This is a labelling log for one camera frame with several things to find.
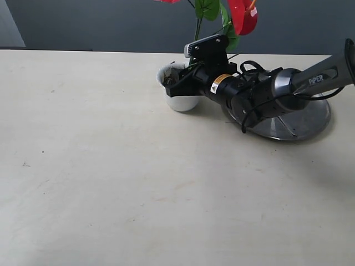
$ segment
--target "red anthurium flower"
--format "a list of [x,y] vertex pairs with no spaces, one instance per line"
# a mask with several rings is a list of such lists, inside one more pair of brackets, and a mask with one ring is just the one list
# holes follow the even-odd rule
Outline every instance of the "red anthurium flower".
[[255,0],[228,0],[231,10],[232,22],[237,35],[247,35],[251,33],[257,23],[257,11]]
[[159,2],[165,2],[165,3],[170,3],[170,4],[175,4],[176,2],[180,1],[180,0],[156,0]]

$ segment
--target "robotic arm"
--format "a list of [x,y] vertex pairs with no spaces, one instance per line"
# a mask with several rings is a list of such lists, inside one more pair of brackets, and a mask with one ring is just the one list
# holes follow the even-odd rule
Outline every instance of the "robotic arm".
[[[203,95],[219,103],[241,121],[242,131],[265,119],[304,109],[310,101],[324,100],[355,83],[355,47],[347,39],[344,50],[304,70],[265,70],[253,61],[230,63],[225,35],[213,35],[185,46],[193,58],[187,69],[177,70],[178,80],[165,85],[170,97]],[[327,96],[319,94],[337,89]]]

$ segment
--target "metal base plate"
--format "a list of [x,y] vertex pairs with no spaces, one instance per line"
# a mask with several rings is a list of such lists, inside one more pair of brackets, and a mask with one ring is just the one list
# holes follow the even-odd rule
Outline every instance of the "metal base plate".
[[[225,110],[225,114],[232,121],[241,124],[229,110]],[[330,119],[331,108],[327,100],[311,101],[301,111],[264,120],[253,129],[248,129],[248,132],[275,140],[307,140],[321,133]]]

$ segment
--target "table surface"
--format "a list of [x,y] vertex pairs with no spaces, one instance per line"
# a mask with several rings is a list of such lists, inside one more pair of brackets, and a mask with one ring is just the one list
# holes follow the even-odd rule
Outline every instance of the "table surface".
[[173,60],[0,51],[0,265],[354,265],[354,87],[319,137],[271,141],[208,99],[172,111]]

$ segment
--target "white flower pot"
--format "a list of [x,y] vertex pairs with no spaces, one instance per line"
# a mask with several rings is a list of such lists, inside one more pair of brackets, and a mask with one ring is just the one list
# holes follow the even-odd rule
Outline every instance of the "white flower pot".
[[163,89],[166,103],[170,106],[170,108],[172,108],[174,111],[177,111],[177,112],[190,111],[199,103],[200,97],[199,96],[169,97],[166,94],[166,90],[163,86],[163,81],[164,81],[165,76],[170,75],[171,68],[184,69],[188,66],[189,66],[188,63],[171,63],[169,65],[162,67],[156,75],[156,79],[158,80],[158,83],[161,85],[161,87]]

